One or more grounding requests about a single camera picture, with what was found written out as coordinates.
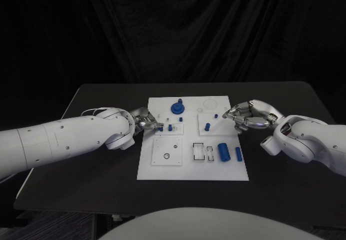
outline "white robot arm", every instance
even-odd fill
[[[0,179],[18,172],[72,158],[106,144],[126,150],[143,129],[163,126],[147,108],[131,112],[98,108],[100,114],[80,116],[0,132]]]
[[[270,155],[281,151],[302,163],[320,161],[333,172],[346,176],[346,126],[328,125],[307,116],[284,116],[266,102],[251,100],[232,107],[224,118],[235,121],[238,134],[254,129],[274,129],[261,147]]]

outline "floor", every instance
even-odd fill
[[[80,212],[26,211],[19,217],[29,219],[26,227],[0,228],[2,240],[91,240],[93,214]],[[293,225],[325,240],[345,240],[345,230],[315,229]]]

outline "blue object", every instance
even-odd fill
[[[209,132],[209,128],[211,128],[211,123],[208,123],[206,125],[205,125],[205,130]]]
[[[218,153],[219,153],[219,157],[221,157],[222,162],[227,162],[227,161],[231,160],[230,149],[228,149],[228,145],[225,143],[221,143],[218,145]]]
[[[237,152],[238,162],[241,162],[244,159],[242,159],[242,153],[241,153],[241,148],[240,147],[235,148],[235,152]]]
[[[179,98],[178,102],[172,105],[170,107],[170,111],[175,113],[175,114],[182,114],[183,111],[185,111],[186,107],[183,105],[183,100],[182,98]]]

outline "white platform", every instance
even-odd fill
[[[173,114],[172,105],[179,98],[185,112]],[[248,181],[245,159],[242,157],[241,162],[237,159],[235,148],[241,147],[241,144],[234,129],[235,122],[222,118],[222,114],[231,108],[228,96],[150,97],[147,107],[156,120],[165,123],[163,129],[169,127],[169,124],[183,124],[183,135],[156,135],[159,130],[144,131],[137,180]],[[217,126],[222,125],[227,135],[219,135],[219,131],[211,131],[211,136],[201,136],[199,126],[202,124],[205,130],[206,123],[199,124],[199,114],[211,114],[211,130],[217,131],[219,129]],[[182,139],[182,165],[153,165],[155,138]],[[205,161],[202,162],[193,161],[193,143],[204,143]],[[221,161],[218,150],[221,143],[227,143],[230,150],[231,160],[227,162]],[[208,147],[212,147],[214,161],[208,161]]]

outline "table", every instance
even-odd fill
[[[304,82],[179,84],[87,84],[64,118],[100,107],[133,110],[149,97],[228,95],[231,105],[258,99],[284,115],[303,115],[328,124],[335,120]],[[140,216],[150,212],[205,207],[245,212],[280,222],[346,226],[346,177],[317,161],[309,164],[260,146],[271,130],[250,129],[240,136],[250,181],[137,180],[143,133],[127,150],[94,152],[33,169],[15,202],[18,209]]]

